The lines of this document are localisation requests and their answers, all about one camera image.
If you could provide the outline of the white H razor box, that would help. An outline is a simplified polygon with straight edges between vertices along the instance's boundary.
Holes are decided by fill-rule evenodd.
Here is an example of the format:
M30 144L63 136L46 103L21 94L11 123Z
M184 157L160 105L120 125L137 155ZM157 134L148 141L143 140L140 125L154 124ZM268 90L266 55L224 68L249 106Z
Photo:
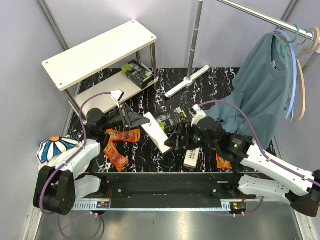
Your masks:
M167 137L163 129L160 127L156 119L153 117L153 115L150 112L147 112L144 115L144 117L149 119L150 122L143 124L142 128L149 135L149 137L157 146L159 151L162 154L170 151L171 148L165 145L165 141L168 140L169 138Z

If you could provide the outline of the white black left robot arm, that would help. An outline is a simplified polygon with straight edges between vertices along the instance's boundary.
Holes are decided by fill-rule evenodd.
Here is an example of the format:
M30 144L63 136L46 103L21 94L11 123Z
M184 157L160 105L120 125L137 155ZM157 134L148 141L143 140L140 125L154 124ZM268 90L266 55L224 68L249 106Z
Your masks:
M114 127L134 128L149 124L149 118L130 109L124 103L116 111L104 114L93 108L87 113L85 139L78 146L58 156L53 166L43 166L37 177L33 206L43 214L67 215L76 201L93 194L103 198L108 186L96 175L79 176L88 164L107 147L110 135L106 132Z

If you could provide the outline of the green black razor box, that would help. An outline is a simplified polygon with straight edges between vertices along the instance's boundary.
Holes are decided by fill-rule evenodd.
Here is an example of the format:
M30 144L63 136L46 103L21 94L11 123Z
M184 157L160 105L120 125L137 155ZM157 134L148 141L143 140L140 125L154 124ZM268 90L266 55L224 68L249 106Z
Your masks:
M186 112L180 108L173 108L170 111L160 115L156 118L157 123L161 127L161 129L166 133L172 133L177 124L181 122L185 122L188 119Z

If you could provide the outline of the green black razor box shelved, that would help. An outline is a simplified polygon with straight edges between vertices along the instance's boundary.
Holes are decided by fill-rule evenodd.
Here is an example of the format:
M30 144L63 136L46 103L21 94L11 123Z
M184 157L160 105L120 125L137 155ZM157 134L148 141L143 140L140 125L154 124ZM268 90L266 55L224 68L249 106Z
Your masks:
M152 71L142 66L136 60L131 60L129 63L121 67L122 73L140 89L146 88L154 79Z

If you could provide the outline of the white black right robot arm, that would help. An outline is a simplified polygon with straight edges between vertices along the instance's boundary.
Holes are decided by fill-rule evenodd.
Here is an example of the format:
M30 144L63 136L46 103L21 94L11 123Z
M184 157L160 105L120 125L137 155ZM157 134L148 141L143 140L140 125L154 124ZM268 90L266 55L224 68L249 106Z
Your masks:
M295 211L316 217L320 207L320 172L309 171L276 158L236 133L227 133L222 125L210 117L197 124L180 122L164 142L174 150L213 149L223 159L265 174L270 179L253 178L237 173L227 185L228 195L267 197L289 204Z

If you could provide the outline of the white Harry's box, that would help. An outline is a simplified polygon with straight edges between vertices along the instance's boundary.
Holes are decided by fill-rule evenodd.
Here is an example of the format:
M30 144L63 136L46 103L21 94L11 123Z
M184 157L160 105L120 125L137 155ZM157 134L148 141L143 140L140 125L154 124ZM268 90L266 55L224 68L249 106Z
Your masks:
M195 169L197 167L200 154L200 148L188 150L183 160L183 166L188 169Z

